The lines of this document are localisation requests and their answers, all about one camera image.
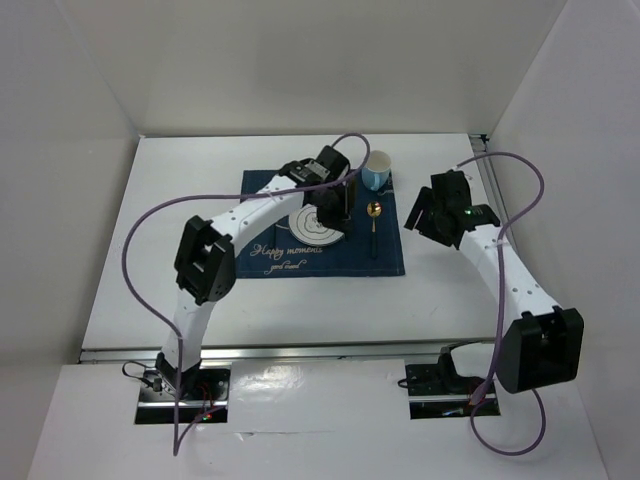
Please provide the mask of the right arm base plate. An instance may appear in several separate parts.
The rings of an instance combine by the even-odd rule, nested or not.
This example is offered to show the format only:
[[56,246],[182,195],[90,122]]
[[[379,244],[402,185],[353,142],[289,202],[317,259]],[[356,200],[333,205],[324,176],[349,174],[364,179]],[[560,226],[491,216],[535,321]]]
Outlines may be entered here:
[[471,395],[483,381],[459,375],[451,353],[444,350],[435,361],[407,364],[397,386],[408,394],[412,420],[464,418],[475,408]]

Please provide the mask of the dark blue fish placemat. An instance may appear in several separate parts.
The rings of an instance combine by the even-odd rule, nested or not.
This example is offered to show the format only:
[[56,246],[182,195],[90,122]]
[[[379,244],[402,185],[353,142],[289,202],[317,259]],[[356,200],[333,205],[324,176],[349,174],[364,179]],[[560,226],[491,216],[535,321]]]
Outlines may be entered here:
[[[371,218],[367,205],[378,201],[378,257],[370,255]],[[306,277],[397,277],[405,274],[395,195],[391,180],[381,190],[366,189],[357,182],[353,230],[330,246],[311,247],[297,241],[289,231],[288,216],[257,236],[236,259],[241,279]]]

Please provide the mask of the white and blue mug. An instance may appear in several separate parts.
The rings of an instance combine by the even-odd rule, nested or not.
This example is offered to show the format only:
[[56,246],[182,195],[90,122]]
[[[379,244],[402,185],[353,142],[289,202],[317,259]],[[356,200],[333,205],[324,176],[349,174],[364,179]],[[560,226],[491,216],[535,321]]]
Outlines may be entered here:
[[361,180],[366,189],[377,192],[387,182],[390,173],[390,156],[383,151],[374,150],[361,170]]

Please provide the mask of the white plate green rim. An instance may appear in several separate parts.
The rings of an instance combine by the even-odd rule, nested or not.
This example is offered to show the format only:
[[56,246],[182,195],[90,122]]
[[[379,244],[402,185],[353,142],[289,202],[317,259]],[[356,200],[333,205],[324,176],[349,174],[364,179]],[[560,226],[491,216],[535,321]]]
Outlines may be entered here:
[[345,234],[323,226],[317,218],[317,208],[305,205],[288,217],[288,228],[300,243],[311,247],[326,247],[341,241]]

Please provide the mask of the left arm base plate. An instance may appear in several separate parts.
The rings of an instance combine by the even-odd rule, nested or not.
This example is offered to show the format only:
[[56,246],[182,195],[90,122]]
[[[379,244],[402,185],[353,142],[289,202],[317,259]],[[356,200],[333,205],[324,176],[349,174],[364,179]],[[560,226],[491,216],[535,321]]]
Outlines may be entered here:
[[[139,361],[127,361],[122,374],[139,383],[134,423],[165,425],[174,422],[174,389],[161,374]],[[226,423],[231,369],[216,366],[200,370],[192,386],[182,388],[179,423],[189,424],[197,417],[201,423]]]

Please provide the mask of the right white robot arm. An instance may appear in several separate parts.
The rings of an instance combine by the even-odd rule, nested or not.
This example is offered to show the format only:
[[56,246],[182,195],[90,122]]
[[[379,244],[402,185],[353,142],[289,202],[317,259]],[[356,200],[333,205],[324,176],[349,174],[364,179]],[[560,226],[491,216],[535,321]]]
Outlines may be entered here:
[[431,178],[420,190],[405,224],[422,236],[458,250],[479,272],[498,302],[503,323],[493,343],[442,350],[436,379],[448,392],[471,377],[497,377],[515,394],[569,382],[578,373],[584,320],[547,294],[500,236],[500,221],[488,205],[475,205],[461,171]]

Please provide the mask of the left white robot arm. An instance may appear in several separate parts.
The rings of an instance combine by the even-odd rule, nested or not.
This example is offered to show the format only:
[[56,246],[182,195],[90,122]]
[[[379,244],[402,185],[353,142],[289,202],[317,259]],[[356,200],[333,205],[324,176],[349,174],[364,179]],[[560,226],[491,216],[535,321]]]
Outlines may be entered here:
[[330,229],[351,228],[354,201],[349,160],[324,147],[316,158],[281,167],[258,191],[211,219],[194,216],[184,227],[174,261],[179,288],[170,333],[156,358],[163,389],[176,399],[196,390],[201,348],[212,310],[236,281],[236,257],[261,233],[305,205],[314,206]]

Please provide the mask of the gold spoon green handle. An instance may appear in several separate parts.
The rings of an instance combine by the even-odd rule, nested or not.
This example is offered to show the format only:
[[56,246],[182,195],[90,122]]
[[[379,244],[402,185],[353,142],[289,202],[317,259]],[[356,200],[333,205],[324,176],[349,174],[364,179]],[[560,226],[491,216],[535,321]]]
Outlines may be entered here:
[[370,255],[372,259],[376,259],[378,257],[377,219],[382,214],[382,205],[378,201],[370,202],[367,205],[367,214],[371,218]]

